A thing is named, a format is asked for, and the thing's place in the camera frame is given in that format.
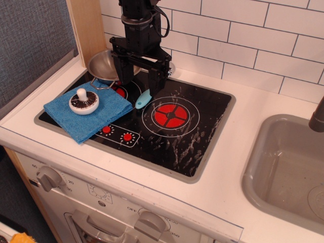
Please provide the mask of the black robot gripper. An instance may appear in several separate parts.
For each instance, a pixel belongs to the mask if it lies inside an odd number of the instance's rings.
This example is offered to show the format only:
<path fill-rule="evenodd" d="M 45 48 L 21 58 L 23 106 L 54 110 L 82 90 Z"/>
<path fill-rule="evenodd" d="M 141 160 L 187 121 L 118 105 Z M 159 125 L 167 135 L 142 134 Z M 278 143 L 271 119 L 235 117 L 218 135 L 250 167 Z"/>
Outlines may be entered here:
<path fill-rule="evenodd" d="M 163 35 L 160 22 L 125 25 L 125 37 L 111 37 L 112 56 L 117 76 L 127 85 L 135 75 L 134 68 L 148 70 L 149 92 L 154 97 L 165 87 L 172 57 L 160 47 Z"/>

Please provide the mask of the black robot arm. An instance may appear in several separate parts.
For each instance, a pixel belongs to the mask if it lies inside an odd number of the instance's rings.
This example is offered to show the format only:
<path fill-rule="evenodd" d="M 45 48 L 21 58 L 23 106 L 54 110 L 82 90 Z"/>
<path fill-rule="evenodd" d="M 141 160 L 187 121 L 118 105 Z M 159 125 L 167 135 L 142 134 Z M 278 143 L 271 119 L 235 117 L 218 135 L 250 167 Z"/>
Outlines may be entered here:
<path fill-rule="evenodd" d="M 112 37 L 112 57 L 122 84 L 135 76 L 134 67 L 148 71 L 151 96 L 165 87 L 172 56 L 161 47 L 161 39 L 168 36 L 170 22 L 157 6 L 158 1 L 119 1 L 126 37 Z"/>

